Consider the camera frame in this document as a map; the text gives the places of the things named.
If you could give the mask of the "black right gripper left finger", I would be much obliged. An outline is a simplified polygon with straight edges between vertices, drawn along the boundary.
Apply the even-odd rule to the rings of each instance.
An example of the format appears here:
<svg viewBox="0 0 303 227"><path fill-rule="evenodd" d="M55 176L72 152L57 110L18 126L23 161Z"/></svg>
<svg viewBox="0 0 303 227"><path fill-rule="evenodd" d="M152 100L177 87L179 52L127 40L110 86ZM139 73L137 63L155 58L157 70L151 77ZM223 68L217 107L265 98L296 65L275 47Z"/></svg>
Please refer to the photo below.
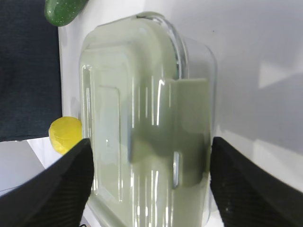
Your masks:
<svg viewBox="0 0 303 227"><path fill-rule="evenodd" d="M43 172L0 198L2 227L78 227L91 193L94 163L82 139Z"/></svg>

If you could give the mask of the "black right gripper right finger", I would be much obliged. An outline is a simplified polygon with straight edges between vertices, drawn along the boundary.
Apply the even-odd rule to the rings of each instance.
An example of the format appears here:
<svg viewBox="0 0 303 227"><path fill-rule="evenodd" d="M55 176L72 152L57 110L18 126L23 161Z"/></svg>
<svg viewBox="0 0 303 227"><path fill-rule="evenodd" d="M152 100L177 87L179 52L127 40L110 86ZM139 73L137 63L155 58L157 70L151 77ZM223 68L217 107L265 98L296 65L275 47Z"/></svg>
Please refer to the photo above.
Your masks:
<svg viewBox="0 0 303 227"><path fill-rule="evenodd" d="M210 158L210 187L226 227L301 227L303 194L267 173L221 137Z"/></svg>

